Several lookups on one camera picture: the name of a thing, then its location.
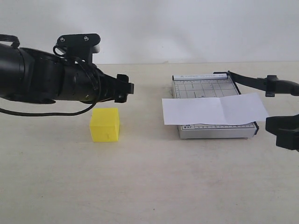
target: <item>paper sheet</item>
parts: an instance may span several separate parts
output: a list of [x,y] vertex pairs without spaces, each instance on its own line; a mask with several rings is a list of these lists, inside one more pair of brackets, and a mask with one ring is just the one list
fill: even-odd
[[162,99],[165,125],[244,125],[269,116],[257,93],[220,98]]

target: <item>yellow cube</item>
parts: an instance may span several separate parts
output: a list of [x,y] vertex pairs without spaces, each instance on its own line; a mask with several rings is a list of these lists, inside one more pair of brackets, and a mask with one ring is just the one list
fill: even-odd
[[93,142],[118,141],[120,130],[120,118],[118,109],[93,109],[89,127]]

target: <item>white table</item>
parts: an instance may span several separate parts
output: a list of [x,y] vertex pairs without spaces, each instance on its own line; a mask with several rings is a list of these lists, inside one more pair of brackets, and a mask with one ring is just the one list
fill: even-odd
[[[252,139],[180,140],[163,123],[171,76],[230,70],[299,82],[299,63],[105,65],[128,74],[135,93],[118,107],[120,138],[93,143],[91,112],[76,117],[0,114],[1,224],[297,224],[299,153],[275,146],[259,122]],[[299,98],[260,94],[270,116],[299,113]],[[23,112],[74,112],[79,102],[27,105]]]

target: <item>cable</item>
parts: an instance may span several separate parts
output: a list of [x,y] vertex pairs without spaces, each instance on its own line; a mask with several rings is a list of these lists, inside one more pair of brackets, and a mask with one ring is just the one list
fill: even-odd
[[[94,106],[97,104],[97,102],[100,100],[101,97],[101,80],[100,80],[100,76],[99,74],[97,74],[96,72],[93,74],[93,72],[91,70],[94,70],[93,68],[91,70],[89,70],[89,68],[87,68],[87,66],[85,67],[85,64],[83,63],[83,61],[79,58],[74,58],[75,61],[77,61],[77,63],[79,64],[79,66],[81,66],[81,68],[83,69],[83,71],[86,73],[86,75],[90,78],[95,90],[98,89],[98,95],[95,98],[94,102],[86,109],[81,110],[79,112],[74,112],[74,113],[63,113],[63,112],[49,112],[49,113],[26,113],[26,112],[15,112],[15,111],[9,111],[9,110],[5,110],[0,108],[0,112],[4,113],[4,114],[9,114],[9,115],[14,115],[14,116],[22,116],[22,117],[47,117],[47,116],[76,116],[76,115],[80,115],[83,114],[89,110],[91,110],[92,108],[94,108]],[[96,76],[97,81],[98,81],[98,88],[96,88],[96,78],[94,77]]]

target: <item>white background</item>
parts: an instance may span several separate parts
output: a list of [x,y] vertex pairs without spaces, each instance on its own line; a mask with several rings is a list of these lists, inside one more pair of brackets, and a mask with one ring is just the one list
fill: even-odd
[[1,0],[0,33],[52,52],[98,33],[95,63],[299,60],[298,0]]

